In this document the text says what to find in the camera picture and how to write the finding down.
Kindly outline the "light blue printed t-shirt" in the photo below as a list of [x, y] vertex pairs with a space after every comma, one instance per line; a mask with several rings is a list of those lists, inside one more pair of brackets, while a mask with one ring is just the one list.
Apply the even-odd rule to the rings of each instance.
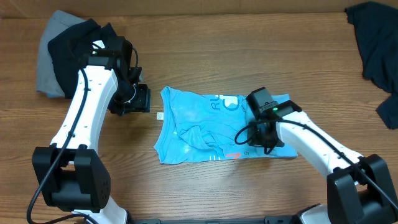
[[289, 145], [269, 154], [246, 143], [243, 129], [254, 120], [245, 96], [199, 95], [165, 87], [161, 92], [163, 122], [154, 146], [162, 164], [205, 162], [259, 157], [297, 157]]

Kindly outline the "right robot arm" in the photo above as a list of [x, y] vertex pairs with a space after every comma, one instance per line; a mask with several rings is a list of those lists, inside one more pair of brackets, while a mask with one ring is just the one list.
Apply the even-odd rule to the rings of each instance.
[[254, 121], [247, 143], [270, 154], [289, 145], [325, 179], [327, 204], [316, 204], [283, 223], [377, 224], [397, 222], [397, 195], [389, 168], [377, 154], [363, 156], [319, 128], [293, 101], [278, 103], [264, 88], [246, 98]]

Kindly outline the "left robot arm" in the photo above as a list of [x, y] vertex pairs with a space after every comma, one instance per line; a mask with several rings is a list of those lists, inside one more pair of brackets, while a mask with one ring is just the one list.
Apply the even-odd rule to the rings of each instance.
[[37, 147], [32, 165], [39, 183], [27, 209], [38, 197], [49, 207], [67, 212], [58, 223], [82, 217], [87, 223], [132, 223], [131, 214], [111, 197], [111, 177], [98, 155], [101, 128], [107, 111], [122, 116], [150, 111], [150, 89], [143, 71], [130, 66], [137, 50], [123, 36], [95, 41], [77, 58], [75, 94], [50, 146]]

